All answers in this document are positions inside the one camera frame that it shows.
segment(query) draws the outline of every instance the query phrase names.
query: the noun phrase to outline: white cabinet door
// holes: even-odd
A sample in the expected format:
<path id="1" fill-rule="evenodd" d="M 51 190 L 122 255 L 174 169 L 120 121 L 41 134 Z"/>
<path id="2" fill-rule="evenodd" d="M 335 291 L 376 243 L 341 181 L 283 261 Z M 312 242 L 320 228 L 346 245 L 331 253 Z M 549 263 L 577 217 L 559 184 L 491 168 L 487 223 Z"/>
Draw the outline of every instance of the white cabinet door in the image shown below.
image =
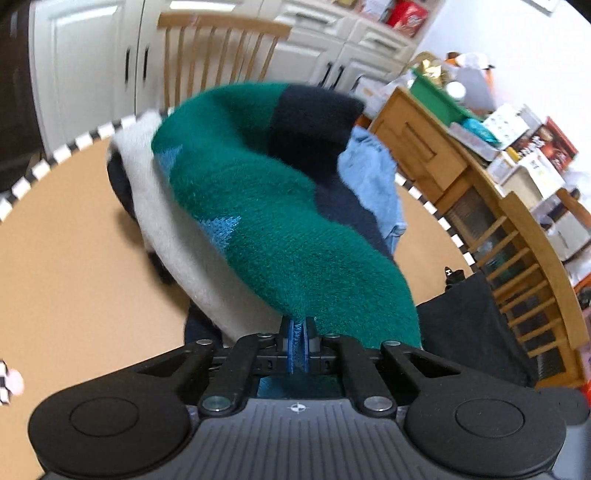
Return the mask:
<path id="1" fill-rule="evenodd" d="M 326 82 L 342 47 L 340 40 L 292 30 L 286 41 L 277 44 L 265 81 L 311 85 Z"/>
<path id="2" fill-rule="evenodd" d="M 402 71 L 404 63 L 351 44 L 345 44 L 326 87 L 338 92 L 350 92 L 355 82 L 362 75 L 374 79 L 393 80 Z"/>
<path id="3" fill-rule="evenodd" d="M 136 113 L 145 112 L 150 108 L 161 109 L 164 106 L 164 32 L 157 30 L 158 17 L 161 12 L 180 11 L 195 14 L 199 12 L 231 12 L 244 17 L 256 17 L 261 4 L 262 0 L 146 0 L 139 31 Z M 223 35 L 223 31 L 216 33 L 216 45 L 223 42 Z M 230 46 L 238 42 L 234 42 L 236 36 L 237 34 L 233 34 Z M 190 51 L 192 41 L 193 33 L 187 32 L 184 39 L 187 51 Z M 171 45 L 175 46 L 177 42 L 178 33 L 173 30 Z M 228 53 L 228 58 L 233 58 L 230 53 Z"/>
<path id="4" fill-rule="evenodd" d="M 46 150 L 134 113 L 142 5 L 142 0 L 35 3 L 31 77 Z"/>

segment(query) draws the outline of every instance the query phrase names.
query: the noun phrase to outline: wooden chair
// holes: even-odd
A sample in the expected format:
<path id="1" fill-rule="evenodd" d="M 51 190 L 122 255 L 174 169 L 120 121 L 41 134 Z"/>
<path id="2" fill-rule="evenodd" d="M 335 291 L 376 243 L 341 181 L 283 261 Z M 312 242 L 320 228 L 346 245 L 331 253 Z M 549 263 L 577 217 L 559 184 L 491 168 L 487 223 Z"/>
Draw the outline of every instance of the wooden chair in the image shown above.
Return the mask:
<path id="1" fill-rule="evenodd" d="M 485 272 L 501 313 L 537 360 L 538 386 L 579 387 L 583 377 L 576 349 L 589 334 L 566 271 L 515 193 L 499 201 L 499 210 L 503 215 L 469 251 L 481 253 L 476 265 Z"/>
<path id="2" fill-rule="evenodd" d="M 186 80 L 186 97 L 193 96 L 195 72 L 200 71 L 201 82 L 198 92 L 205 90 L 208 86 L 208 77 L 212 72 L 212 60 L 214 51 L 219 47 L 221 37 L 216 33 L 223 32 L 223 41 L 221 42 L 220 56 L 217 63 L 217 72 L 215 75 L 215 86 L 224 84 L 233 84 L 237 82 L 249 81 L 256 78 L 261 82 L 264 80 L 271 57 L 275 51 L 275 46 L 280 39 L 285 39 L 290 35 L 291 27 L 276 22 L 260 20 L 257 18 L 237 17 L 235 15 L 223 14 L 188 14 L 181 12 L 163 12 L 158 19 L 158 29 L 164 30 L 164 100 L 166 108 L 171 105 L 178 106 L 181 102 L 181 81 L 183 80 L 184 61 L 189 63 L 188 79 Z M 178 42 L 173 47 L 171 41 L 171 32 L 178 30 Z M 186 41 L 186 31 L 193 32 L 192 39 Z M 200 41 L 202 32 L 206 33 L 207 40 Z M 250 47 L 250 39 L 256 35 L 256 42 L 253 48 Z M 264 37 L 272 37 L 271 44 L 268 47 L 267 55 L 260 68 L 259 75 L 254 76 L 257 55 L 261 49 Z M 233 61 L 231 62 L 231 74 L 228 78 L 224 70 L 230 66 L 226 62 L 228 55 L 232 51 Z M 171 74 L 174 74 L 174 102 L 171 103 Z"/>

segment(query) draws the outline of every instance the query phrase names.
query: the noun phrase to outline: black mechanical device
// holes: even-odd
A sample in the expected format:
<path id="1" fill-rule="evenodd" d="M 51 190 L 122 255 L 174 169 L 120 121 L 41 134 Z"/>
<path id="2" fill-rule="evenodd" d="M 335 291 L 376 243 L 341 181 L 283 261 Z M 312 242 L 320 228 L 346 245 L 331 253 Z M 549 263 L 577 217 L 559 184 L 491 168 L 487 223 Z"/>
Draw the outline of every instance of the black mechanical device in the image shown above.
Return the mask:
<path id="1" fill-rule="evenodd" d="M 259 398 L 262 378 L 293 370 L 292 328 L 217 351 L 199 340 L 52 395 L 29 423 L 43 480 L 550 480 L 561 458 L 579 461 L 565 451 L 590 424 L 577 391 L 517 387 L 395 340 L 365 349 L 312 319 L 302 376 L 337 394 Z"/>

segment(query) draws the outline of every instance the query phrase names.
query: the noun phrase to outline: green box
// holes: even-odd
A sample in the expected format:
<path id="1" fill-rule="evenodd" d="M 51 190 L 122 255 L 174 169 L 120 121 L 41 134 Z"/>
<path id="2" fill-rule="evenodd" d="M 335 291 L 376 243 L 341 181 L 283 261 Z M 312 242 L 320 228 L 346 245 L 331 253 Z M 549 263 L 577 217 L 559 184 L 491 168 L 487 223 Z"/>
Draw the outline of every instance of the green box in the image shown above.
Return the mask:
<path id="1" fill-rule="evenodd" d="M 417 78 L 410 92 L 427 110 L 441 120 L 443 125 L 449 127 L 453 122 L 462 124 L 466 118 L 475 118 L 480 121 L 480 118 L 458 105 L 445 90 L 435 85 L 428 77 L 421 75 L 416 69 L 413 69 L 413 72 Z"/>

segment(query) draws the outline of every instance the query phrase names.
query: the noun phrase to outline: white wall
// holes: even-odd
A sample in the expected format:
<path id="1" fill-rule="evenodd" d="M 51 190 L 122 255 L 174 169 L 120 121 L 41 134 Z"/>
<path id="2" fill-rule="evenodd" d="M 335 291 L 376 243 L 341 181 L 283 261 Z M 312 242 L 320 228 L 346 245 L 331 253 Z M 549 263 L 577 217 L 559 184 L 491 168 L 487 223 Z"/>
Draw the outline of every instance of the white wall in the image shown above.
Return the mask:
<path id="1" fill-rule="evenodd" d="M 523 0 L 447 0 L 424 50 L 486 53 L 498 104 L 550 115 L 591 170 L 591 24 L 566 1 L 548 17 Z"/>

